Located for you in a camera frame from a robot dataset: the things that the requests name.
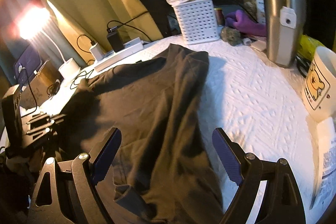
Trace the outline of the dark brown t-shirt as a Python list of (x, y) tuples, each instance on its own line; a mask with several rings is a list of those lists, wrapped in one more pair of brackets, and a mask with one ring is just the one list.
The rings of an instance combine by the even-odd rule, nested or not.
[(208, 71), (207, 52), (172, 44), (82, 80), (44, 158), (73, 159), (118, 128), (121, 146), (97, 186), (115, 223), (218, 223), (222, 195), (197, 116)]

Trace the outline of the brown cardboard box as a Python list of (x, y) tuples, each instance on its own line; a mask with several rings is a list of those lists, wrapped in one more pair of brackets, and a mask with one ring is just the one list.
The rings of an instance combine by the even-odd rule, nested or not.
[[(49, 99), (50, 91), (48, 88), (56, 83), (57, 80), (61, 81), (62, 75), (55, 68), (50, 60), (44, 62), (41, 68), (38, 70), (35, 77), (30, 81), (30, 85), (37, 101), (37, 105), (41, 106), (46, 100)], [(33, 95), (27, 86), (21, 93), (20, 106), (25, 109), (31, 109), (36, 106)]]

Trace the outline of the white cream tube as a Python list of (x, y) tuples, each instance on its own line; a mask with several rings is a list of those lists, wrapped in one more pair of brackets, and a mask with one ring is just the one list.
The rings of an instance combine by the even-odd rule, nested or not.
[(332, 117), (319, 122), (318, 169), (312, 208), (324, 205), (335, 195), (335, 125)]

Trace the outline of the black tablet display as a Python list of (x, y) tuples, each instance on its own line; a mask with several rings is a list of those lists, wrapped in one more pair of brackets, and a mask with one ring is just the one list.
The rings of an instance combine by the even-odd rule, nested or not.
[(42, 66), (42, 59), (38, 50), (29, 45), (19, 59), (14, 64), (15, 79), (21, 86), (27, 83), (27, 79), (31, 81), (35, 77), (37, 72)]

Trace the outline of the white quilted bed cover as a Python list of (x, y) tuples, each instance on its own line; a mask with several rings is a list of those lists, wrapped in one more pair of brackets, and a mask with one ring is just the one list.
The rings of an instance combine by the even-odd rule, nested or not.
[(263, 53), (220, 40), (191, 46), (209, 54), (210, 68), (198, 110), (199, 124), (211, 162), (220, 178), (227, 207), (236, 186), (229, 181), (210, 142), (211, 130), (222, 126), (231, 140), (265, 160), (284, 156), (293, 168), (307, 223), (335, 222), (328, 197), (314, 202), (318, 169), (316, 123), (301, 99), (303, 78), (297, 69), (280, 68)]

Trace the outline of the white desk lamp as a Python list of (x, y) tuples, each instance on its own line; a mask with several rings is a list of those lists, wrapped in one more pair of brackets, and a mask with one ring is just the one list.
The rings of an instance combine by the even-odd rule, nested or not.
[(46, 52), (55, 63), (65, 81), (78, 75), (83, 59), (62, 34), (47, 8), (29, 5), (16, 22), (22, 39)]

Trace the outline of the white usb charger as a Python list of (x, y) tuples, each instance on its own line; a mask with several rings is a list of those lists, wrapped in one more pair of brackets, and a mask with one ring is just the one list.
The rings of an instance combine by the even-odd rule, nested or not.
[(103, 49), (98, 43), (95, 42), (91, 42), (91, 47), (89, 51), (92, 53), (96, 61), (101, 61), (105, 56), (105, 52), (103, 51)]

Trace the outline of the white cartoon mug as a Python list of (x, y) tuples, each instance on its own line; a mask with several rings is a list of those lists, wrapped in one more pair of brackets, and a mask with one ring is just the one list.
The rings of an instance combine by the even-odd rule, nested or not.
[(335, 116), (335, 94), (335, 52), (319, 46), (302, 89), (303, 104), (316, 122)]

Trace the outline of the black power adapter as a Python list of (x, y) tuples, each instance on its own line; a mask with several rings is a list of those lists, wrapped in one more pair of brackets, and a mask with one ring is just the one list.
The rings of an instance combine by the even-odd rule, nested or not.
[(108, 29), (108, 34), (106, 38), (108, 42), (110, 43), (112, 50), (114, 52), (119, 52), (125, 49), (121, 36), (117, 30)]

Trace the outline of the white power strip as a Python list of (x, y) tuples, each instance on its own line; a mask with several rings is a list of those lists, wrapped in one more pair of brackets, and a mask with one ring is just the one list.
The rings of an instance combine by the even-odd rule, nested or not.
[(143, 41), (140, 38), (135, 38), (124, 44), (124, 46), (125, 48), (118, 52), (110, 51), (106, 53), (103, 59), (94, 63), (94, 70), (96, 72), (103, 71), (107, 67), (123, 60), (124, 58), (143, 50)]

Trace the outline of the yellow bag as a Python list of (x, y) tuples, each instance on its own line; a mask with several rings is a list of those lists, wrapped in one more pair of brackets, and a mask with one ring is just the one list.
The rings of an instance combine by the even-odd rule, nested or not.
[(302, 35), (299, 41), (297, 55), (295, 57), (297, 64), (306, 66), (313, 60), (314, 53), (317, 47), (324, 47), (324, 45), (307, 35)]

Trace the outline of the grey stone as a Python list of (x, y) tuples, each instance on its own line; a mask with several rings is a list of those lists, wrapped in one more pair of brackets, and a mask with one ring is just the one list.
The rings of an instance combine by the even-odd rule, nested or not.
[(227, 26), (222, 28), (220, 37), (224, 42), (227, 42), (231, 46), (238, 46), (243, 43), (240, 32)]

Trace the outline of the purple cloth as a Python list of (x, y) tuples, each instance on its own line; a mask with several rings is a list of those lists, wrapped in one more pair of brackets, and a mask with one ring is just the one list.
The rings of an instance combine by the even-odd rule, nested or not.
[(225, 16), (226, 26), (234, 28), (241, 33), (266, 37), (266, 25), (256, 23), (242, 10), (230, 12)]

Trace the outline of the stainless steel travel tumbler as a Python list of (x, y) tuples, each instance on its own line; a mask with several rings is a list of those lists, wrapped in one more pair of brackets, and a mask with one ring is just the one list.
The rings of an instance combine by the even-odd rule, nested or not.
[(290, 67), (306, 22), (306, 0), (264, 0), (266, 55), (280, 67)]

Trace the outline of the glass jar white lid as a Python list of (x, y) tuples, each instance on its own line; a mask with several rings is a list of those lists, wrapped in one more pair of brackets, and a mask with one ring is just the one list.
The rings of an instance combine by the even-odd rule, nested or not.
[(264, 0), (243, 0), (244, 8), (251, 19), (260, 24), (266, 24)]

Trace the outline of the white perforated plastic basket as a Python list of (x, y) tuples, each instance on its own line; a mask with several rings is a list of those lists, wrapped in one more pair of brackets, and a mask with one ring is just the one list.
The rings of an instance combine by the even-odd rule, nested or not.
[(219, 40), (213, 0), (166, 0), (187, 45)]

